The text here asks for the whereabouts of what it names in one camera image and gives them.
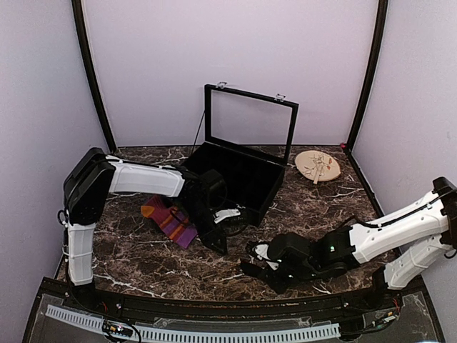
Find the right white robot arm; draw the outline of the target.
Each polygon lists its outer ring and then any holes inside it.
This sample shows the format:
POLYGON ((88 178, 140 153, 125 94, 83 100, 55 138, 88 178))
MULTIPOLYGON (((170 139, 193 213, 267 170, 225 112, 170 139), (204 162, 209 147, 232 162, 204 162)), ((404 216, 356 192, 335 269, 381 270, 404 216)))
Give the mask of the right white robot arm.
POLYGON ((371 222, 351 217, 344 225, 312 242, 294 232, 270 242, 251 242, 251 257, 266 267, 242 262, 244 274, 260 279, 276 293, 314 279, 332 279, 359 268, 380 254, 407 244, 397 259, 380 267, 373 288, 364 297, 379 310, 437 258, 456 249, 456 186, 447 178, 433 180, 433 189, 414 203, 371 222))

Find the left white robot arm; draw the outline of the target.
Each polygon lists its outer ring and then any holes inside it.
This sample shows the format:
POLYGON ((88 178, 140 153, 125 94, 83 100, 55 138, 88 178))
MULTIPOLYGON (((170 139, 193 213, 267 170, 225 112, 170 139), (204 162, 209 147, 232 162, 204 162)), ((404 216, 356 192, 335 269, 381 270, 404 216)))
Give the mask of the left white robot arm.
POLYGON ((93 282, 94 230, 109 194, 144 193, 177 199, 196 226, 199 239, 214 252, 228 253, 221 223, 241 215, 239 208, 223 206, 228 194, 224 178, 214 169, 196 174, 182 166, 126 161, 93 147, 86 152, 63 185, 64 207, 58 220, 65 228, 67 275, 76 286, 73 300, 86 312, 101 305, 93 282))

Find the purple orange striped sock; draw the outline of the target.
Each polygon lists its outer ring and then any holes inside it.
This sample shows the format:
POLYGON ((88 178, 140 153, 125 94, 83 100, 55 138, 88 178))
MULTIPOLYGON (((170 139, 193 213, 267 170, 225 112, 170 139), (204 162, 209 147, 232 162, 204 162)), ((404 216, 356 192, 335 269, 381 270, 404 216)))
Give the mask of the purple orange striped sock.
POLYGON ((181 248, 187 249, 198 232, 189 217, 169 198, 155 194, 141 206, 141 214, 181 248))

